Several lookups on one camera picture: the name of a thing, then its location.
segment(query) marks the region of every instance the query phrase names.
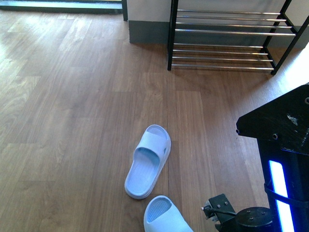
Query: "white wall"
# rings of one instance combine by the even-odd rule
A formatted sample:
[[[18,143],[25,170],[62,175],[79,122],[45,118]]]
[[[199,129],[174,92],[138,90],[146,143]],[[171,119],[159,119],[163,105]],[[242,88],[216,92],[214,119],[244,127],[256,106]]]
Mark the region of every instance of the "white wall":
[[[214,11],[279,12],[284,0],[179,0],[179,9]],[[128,19],[169,22],[170,0],[127,0]],[[309,14],[309,0],[292,0],[287,11],[291,21],[300,26]]]

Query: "gray baseboard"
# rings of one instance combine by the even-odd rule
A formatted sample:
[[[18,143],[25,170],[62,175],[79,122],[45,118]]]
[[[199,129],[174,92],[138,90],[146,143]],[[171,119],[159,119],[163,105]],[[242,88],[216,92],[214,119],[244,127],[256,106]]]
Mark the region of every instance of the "gray baseboard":
[[[168,22],[148,22],[129,20],[130,43],[167,44]]]
[[[169,34],[169,22],[148,22],[129,20],[130,42],[144,44],[167,44]],[[278,30],[278,33],[289,33],[289,31]],[[261,46],[265,36],[239,36],[224,34],[205,34],[205,33],[183,33],[177,32],[176,43],[190,44],[222,44],[222,45],[244,45]],[[274,36],[269,44],[270,47],[287,47],[293,37]],[[295,45],[295,48],[303,49],[309,43],[309,27],[305,30]]]

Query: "metal shoe rack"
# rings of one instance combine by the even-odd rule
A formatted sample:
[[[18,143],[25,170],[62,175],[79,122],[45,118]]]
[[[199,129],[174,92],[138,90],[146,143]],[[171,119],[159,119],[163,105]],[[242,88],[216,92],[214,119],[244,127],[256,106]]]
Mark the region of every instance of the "metal shoe rack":
[[[297,29],[285,14],[292,0],[286,0],[279,13],[181,10],[178,9],[178,1],[172,0],[171,2],[168,38],[169,71],[171,67],[219,68],[269,70],[272,75],[275,75],[309,24],[308,16],[301,28]],[[264,43],[260,46],[184,44],[175,43],[176,33],[185,33],[186,36],[201,33],[228,36],[264,36],[266,39],[262,40]],[[267,48],[274,36],[293,37],[278,63],[274,61]]]

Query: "slide sandal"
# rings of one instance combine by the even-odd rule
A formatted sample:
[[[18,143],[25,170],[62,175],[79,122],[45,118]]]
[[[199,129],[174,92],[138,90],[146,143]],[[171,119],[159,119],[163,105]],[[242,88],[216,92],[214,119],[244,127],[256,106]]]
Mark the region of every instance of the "slide sandal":
[[[165,196],[153,198],[144,215],[145,232],[193,232],[173,202]]]
[[[149,196],[169,157],[171,141],[159,125],[149,126],[133,154],[133,163],[126,177],[125,190],[135,199]]]

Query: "chrome bar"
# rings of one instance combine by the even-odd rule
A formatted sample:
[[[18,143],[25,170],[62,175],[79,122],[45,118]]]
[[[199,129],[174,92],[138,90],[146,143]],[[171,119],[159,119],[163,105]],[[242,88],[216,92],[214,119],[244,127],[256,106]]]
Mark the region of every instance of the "chrome bar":
[[[296,34],[292,34],[292,33],[265,33],[265,32],[243,32],[243,31],[222,31],[222,30],[175,29],[175,31],[179,31],[179,32],[210,33],[210,34],[296,36]]]
[[[220,52],[220,51],[200,51],[200,50],[181,50],[174,49],[173,52],[196,52],[196,53],[215,53],[215,54],[235,54],[235,55],[268,55],[268,53],[252,53],[252,52]]]
[[[215,13],[215,14],[233,14],[233,15],[280,15],[280,13],[271,12],[239,12],[239,11],[198,11],[198,10],[178,10],[178,12],[192,12],[192,13]]]
[[[204,24],[204,23],[183,23],[176,22],[178,25],[198,25],[198,26],[216,26],[216,27],[244,27],[244,28],[274,28],[274,29],[291,29],[292,26],[273,26],[273,25],[237,25],[237,24]]]
[[[248,70],[274,70],[273,68],[256,67],[231,67],[231,66],[212,66],[212,65],[194,65],[194,64],[172,64],[174,67],[194,67],[194,68],[218,68],[218,69],[248,69]]]
[[[194,43],[174,43],[180,46],[209,46],[209,47],[235,47],[235,48],[263,48],[262,46],[240,46],[240,45],[216,45],[216,44],[194,44]]]
[[[188,15],[178,15],[177,18],[218,19],[218,20],[242,20],[242,21],[266,21],[266,22],[285,22],[285,21],[286,21],[286,19],[269,19],[269,18],[228,18],[228,17],[208,17],[208,16],[188,16]]]
[[[271,60],[271,59],[229,59],[229,58],[211,58],[211,57],[173,57],[173,59],[201,59],[201,60],[222,60],[222,61],[273,62],[273,60]]]

